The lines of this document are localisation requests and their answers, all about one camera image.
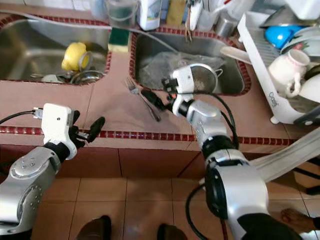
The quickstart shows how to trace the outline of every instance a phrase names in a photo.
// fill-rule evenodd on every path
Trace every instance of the blue bowl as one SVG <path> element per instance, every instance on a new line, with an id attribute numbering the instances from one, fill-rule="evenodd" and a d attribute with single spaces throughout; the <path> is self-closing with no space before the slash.
<path id="1" fill-rule="evenodd" d="M 294 37 L 296 32 L 304 28 L 304 26 L 297 25 L 270 26 L 264 32 L 264 36 L 269 43 L 274 45 L 274 47 L 277 49 L 282 49 L 285 44 Z"/>

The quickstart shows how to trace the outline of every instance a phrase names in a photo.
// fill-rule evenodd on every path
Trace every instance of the stainless steel sink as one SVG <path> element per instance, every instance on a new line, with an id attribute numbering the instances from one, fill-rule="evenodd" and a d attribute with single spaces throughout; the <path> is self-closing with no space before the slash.
<path id="1" fill-rule="evenodd" d="M 68 45 L 82 42 L 93 53 L 92 66 L 104 72 L 109 31 L 17 20 L 0 31 L 0 79 L 35 81 L 31 74 L 60 74 Z"/>
<path id="2" fill-rule="evenodd" d="M 245 83 L 241 75 L 237 62 L 230 57 L 224 57 L 220 53 L 220 49 L 227 46 L 223 41 L 215 38 L 200 38 L 194 37 L 192 44 L 185 42 L 183 35 L 152 33 L 152 35 L 163 40 L 176 50 L 193 55 L 203 55 L 208 57 L 222 57 L 226 63 L 222 66 L 223 74 L 219 77 L 217 88 L 214 91 L 218 94 L 239 94 L 243 91 Z M 161 89 L 161 79 L 159 79 L 158 87 L 153 84 L 148 85 L 148 81 L 143 80 L 143 75 L 140 69 L 147 66 L 155 55 L 160 52 L 169 52 L 169 50 L 158 43 L 157 41 L 144 36 L 138 35 L 136 38 L 136 53 L 135 53 L 135 78 L 138 82 L 147 88 Z"/>

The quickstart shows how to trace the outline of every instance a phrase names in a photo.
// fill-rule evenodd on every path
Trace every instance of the fork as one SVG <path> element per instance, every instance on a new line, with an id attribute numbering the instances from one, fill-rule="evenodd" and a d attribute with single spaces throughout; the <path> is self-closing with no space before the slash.
<path id="1" fill-rule="evenodd" d="M 160 122 L 161 120 L 160 116 L 156 114 L 153 107 L 151 106 L 151 103 L 149 103 L 148 100 L 145 98 L 145 96 L 141 94 L 140 90 L 136 87 L 135 83 L 130 79 L 130 77 L 127 77 L 126 85 L 132 94 L 139 95 L 142 98 L 143 102 L 145 103 L 146 107 L 148 108 L 154 120 L 156 120 L 157 122 Z"/>

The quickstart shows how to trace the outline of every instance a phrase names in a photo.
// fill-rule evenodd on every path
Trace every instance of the countertop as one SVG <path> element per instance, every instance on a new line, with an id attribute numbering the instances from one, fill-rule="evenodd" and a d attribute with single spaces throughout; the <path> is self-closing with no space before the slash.
<path id="1" fill-rule="evenodd" d="M 11 10 L 31 14 L 57 17 L 84 19 L 90 19 L 91 17 L 88 12 L 61 9 L 48 10 L 47 8 L 42 9 L 0 4 L 0 9 L 10 8 Z M 75 89 L 74 86 L 63 84 L 54 84 L 52 88 L 46 88 L 43 83 L 22 83 L 2 80 L 0 81 L 0 118 L 2 119 L 15 112 L 29 110 L 36 106 L 41 107 L 43 103 L 50 101 L 80 108 L 78 109 L 81 112 L 79 127 L 83 129 L 88 129 L 95 119 L 104 116 L 106 124 L 103 130 L 105 131 L 193 135 L 194 131 L 189 123 L 182 117 L 174 116 L 171 112 L 162 112 L 160 122 L 152 119 L 140 97 L 131 94 L 127 89 L 125 79 L 129 76 L 129 68 L 130 52 L 112 52 L 107 75 L 95 83 L 77 86 L 77 89 Z M 270 118 L 273 114 L 262 92 L 257 76 L 251 65 L 247 64 L 246 68 L 251 80 L 249 91 L 240 96 L 221 96 L 232 110 L 239 137 L 296 140 L 316 128 L 316 126 L 299 127 L 289 124 L 271 123 Z M 33 89 L 35 87 L 41 90 L 34 92 Z M 167 95 L 165 92 L 155 91 L 155 93 L 161 97 L 162 100 L 166 100 Z M 197 98 L 211 103 L 222 110 L 224 109 L 219 102 L 210 96 L 197 96 Z M 39 128 L 41 124 L 40 121 L 32 119 L 29 116 L 21 116 L 6 122 L 5 125 Z M 26 140 L 28 136 L 24 136 L 24 140 L 21 140 L 22 136 L 4 135 L 9 134 L 1 135 L 2 137 L 0 139 L 2 140 L 0 140 L 0 144 L 6 144 L 8 141 L 14 142 L 12 144 L 30 143 L 30 140 Z M 124 139 L 115 140 L 118 142 L 113 142 L 111 147 L 123 145 Z M 144 140 L 143 144 L 146 145 L 146 148 L 150 148 L 148 147 L 150 143 L 147 142 L 150 141 Z M 100 139 L 96 144 L 93 144 L 93 146 L 110 147 L 110 145 L 107 144 L 108 141 Z M 180 144 L 181 147 L 177 146 L 178 149 L 197 149 L 196 144 L 192 145 L 190 142 L 188 145 L 182 146 L 182 142 L 180 142 Z M 167 143 L 169 149 L 170 145 L 172 145 L 172 142 Z M 143 148 L 141 142 L 138 140 L 136 143 L 133 143 L 133 146 Z"/>

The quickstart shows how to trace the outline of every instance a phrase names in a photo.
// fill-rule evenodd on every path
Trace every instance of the strainer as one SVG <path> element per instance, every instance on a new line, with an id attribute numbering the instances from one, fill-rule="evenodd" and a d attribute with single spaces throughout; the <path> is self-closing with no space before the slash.
<path id="1" fill-rule="evenodd" d="M 189 67 L 192 72 L 195 92 L 206 91 L 212 93 L 216 90 L 218 77 L 223 73 L 221 68 L 214 71 L 210 66 L 203 63 L 193 63 Z"/>

